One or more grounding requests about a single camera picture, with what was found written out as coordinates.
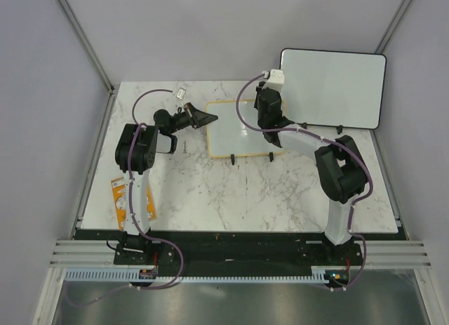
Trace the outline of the yellow framed whiteboard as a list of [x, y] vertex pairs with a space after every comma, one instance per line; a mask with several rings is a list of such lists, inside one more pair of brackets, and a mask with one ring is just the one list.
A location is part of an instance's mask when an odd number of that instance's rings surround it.
[[284, 153], [284, 150], [268, 143], [264, 136], [247, 128], [242, 119], [251, 126], [257, 126], [257, 110], [254, 100], [241, 100], [239, 110], [236, 102], [221, 100], [206, 104], [206, 111], [218, 116], [218, 120], [206, 126], [208, 155], [211, 158], [255, 157]]

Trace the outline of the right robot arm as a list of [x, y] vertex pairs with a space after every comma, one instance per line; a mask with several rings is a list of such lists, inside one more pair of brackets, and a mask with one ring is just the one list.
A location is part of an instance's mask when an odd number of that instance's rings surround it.
[[347, 255], [344, 245], [351, 239], [354, 204], [371, 184], [370, 176], [355, 140], [349, 135], [330, 140], [303, 129], [283, 115], [279, 91], [256, 87], [254, 108], [257, 124], [267, 142], [296, 151], [315, 161], [321, 189], [329, 198], [324, 234], [329, 240], [321, 247], [322, 258], [338, 264]]

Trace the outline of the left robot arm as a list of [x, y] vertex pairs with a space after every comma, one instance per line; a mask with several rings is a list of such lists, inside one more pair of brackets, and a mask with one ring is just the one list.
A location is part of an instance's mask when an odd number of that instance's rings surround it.
[[115, 150], [115, 162], [128, 176], [125, 182], [126, 218], [123, 235], [119, 238], [116, 255], [130, 257], [139, 264], [152, 260], [154, 244], [159, 242], [150, 236], [147, 205], [149, 203], [149, 172], [155, 163], [159, 138], [167, 141], [164, 154], [174, 154], [177, 148], [175, 133], [191, 127], [202, 128], [218, 120], [218, 116], [198, 110], [190, 102], [181, 106], [175, 114], [167, 110], [154, 113], [154, 124], [126, 124]]

